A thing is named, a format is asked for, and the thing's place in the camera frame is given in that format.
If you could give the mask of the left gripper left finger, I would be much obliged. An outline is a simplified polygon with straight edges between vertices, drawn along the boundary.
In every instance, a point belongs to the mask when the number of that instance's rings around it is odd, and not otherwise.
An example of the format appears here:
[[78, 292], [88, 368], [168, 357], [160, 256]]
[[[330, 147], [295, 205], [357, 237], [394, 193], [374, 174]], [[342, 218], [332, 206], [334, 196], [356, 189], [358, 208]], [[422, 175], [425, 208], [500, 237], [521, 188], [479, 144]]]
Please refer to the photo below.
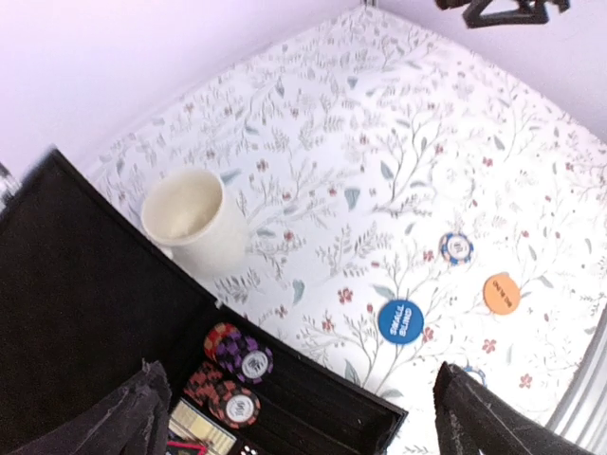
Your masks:
[[13, 454], [164, 454], [172, 392], [161, 363], [139, 372], [91, 409]]

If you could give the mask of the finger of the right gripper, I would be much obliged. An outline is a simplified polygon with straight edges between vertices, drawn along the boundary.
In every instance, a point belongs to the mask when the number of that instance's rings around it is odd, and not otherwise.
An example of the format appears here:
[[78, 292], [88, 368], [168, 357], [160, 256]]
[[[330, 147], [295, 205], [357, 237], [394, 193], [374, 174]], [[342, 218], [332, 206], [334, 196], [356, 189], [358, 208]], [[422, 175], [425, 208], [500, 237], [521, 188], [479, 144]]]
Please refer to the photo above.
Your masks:
[[559, 13], [569, 10], [568, 0], [516, 1], [517, 7], [510, 10], [485, 13], [491, 0], [471, 1], [463, 12], [463, 19], [468, 28], [544, 25], [549, 21], [546, 4], [556, 6]]

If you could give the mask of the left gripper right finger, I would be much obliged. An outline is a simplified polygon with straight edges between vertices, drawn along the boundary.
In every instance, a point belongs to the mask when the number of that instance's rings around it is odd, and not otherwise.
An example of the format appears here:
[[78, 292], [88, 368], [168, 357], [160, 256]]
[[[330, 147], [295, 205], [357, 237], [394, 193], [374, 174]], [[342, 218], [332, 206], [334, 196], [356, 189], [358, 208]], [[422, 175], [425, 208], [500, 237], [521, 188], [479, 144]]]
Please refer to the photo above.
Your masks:
[[584, 455], [526, 418], [460, 367], [444, 362], [433, 386], [441, 455]]

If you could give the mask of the black poker chip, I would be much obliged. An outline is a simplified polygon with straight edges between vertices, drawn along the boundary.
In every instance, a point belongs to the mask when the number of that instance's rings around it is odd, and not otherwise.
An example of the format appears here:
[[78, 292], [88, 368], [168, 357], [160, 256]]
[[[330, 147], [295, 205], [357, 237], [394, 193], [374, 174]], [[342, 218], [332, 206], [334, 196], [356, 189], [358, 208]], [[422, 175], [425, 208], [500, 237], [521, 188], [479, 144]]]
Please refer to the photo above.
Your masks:
[[485, 372], [479, 367], [473, 365], [466, 365], [463, 370], [483, 387], [487, 385], [487, 376]]

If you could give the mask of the blue playing card deck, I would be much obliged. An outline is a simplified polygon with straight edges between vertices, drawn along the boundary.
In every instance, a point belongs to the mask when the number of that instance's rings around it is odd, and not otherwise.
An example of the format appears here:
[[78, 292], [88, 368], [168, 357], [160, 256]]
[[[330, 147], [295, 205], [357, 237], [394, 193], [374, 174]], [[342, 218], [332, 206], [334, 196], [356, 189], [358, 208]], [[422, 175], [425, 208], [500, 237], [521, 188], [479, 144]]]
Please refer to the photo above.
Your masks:
[[229, 455], [237, 442], [234, 436], [184, 400], [180, 400], [171, 413], [169, 431], [183, 442], [204, 446], [207, 453], [213, 455]]

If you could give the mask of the blue small blind button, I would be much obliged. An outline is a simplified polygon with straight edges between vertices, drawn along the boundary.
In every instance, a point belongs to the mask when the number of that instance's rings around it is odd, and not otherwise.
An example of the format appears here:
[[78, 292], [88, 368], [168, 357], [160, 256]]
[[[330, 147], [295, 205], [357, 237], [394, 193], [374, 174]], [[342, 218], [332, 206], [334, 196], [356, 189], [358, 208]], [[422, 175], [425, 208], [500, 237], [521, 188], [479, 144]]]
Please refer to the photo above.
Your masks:
[[424, 315], [410, 300], [390, 300], [379, 311], [377, 326], [390, 343], [407, 345], [416, 341], [424, 330]]

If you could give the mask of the orange big blind button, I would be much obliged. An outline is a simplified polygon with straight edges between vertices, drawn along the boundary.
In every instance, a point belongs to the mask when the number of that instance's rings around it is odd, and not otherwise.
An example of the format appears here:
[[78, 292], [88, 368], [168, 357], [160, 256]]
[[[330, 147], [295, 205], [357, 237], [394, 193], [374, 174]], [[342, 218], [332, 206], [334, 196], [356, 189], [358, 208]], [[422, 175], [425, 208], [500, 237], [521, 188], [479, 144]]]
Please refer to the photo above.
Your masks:
[[518, 309], [522, 298], [521, 289], [508, 274], [495, 274], [486, 280], [483, 298], [493, 314], [506, 316]]

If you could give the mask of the blue ten poker chip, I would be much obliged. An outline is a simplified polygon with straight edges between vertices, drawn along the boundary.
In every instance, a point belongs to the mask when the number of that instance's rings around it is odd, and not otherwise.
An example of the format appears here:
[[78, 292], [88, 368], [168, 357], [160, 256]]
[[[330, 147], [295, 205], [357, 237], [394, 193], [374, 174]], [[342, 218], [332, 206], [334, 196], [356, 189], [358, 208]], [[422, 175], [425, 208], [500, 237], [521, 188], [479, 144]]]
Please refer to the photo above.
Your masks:
[[473, 254], [473, 243], [463, 233], [448, 232], [442, 236], [439, 252], [451, 265], [469, 263]]

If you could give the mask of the triangular all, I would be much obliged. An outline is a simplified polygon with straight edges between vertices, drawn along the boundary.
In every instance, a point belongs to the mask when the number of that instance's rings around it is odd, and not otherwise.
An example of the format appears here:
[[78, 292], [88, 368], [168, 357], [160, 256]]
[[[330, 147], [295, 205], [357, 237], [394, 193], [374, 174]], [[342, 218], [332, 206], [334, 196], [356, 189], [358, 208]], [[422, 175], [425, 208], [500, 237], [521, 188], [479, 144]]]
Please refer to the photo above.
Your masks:
[[202, 444], [191, 442], [169, 441], [166, 445], [166, 455], [206, 455], [208, 448]]

